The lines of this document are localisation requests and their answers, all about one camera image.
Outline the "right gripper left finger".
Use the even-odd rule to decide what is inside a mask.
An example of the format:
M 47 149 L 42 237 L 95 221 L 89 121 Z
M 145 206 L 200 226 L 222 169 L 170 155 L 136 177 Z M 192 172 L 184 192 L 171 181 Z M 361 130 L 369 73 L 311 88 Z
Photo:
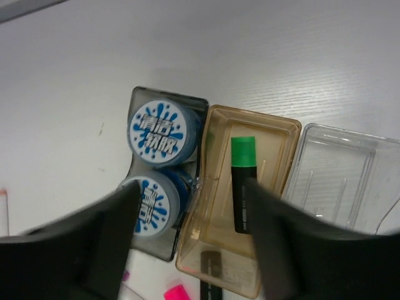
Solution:
M 139 213 L 139 184 L 1 238 L 1 299 L 117 299 Z

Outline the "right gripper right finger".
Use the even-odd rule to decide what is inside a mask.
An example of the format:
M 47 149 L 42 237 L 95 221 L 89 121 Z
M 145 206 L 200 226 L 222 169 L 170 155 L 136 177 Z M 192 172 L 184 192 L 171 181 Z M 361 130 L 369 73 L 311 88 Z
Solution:
M 266 299 L 398 299 L 399 233 L 334 226 L 244 183 L 247 222 Z

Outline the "black green highlighter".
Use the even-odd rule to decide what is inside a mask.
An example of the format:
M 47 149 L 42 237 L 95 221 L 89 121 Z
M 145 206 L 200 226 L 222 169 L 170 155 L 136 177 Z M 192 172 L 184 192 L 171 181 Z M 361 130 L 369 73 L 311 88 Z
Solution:
M 232 167 L 231 177 L 234 230 L 240 234 L 250 234 L 247 222 L 244 182 L 247 178 L 257 178 L 257 167 Z

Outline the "green highlighter cap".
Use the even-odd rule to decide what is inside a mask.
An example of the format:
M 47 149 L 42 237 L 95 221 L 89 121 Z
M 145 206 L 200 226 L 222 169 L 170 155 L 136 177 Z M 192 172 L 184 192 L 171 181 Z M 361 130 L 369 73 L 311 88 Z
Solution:
M 231 138 L 231 166 L 235 168 L 256 167 L 256 138 L 254 136 Z

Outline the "blue white round jar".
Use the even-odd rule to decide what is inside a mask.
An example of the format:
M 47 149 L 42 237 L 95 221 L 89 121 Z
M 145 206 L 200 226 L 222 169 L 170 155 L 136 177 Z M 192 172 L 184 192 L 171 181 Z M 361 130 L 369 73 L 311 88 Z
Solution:
M 127 141 L 142 162 L 155 168 L 175 166 L 193 157 L 201 129 L 201 119 L 192 109 L 156 98 L 129 117 Z

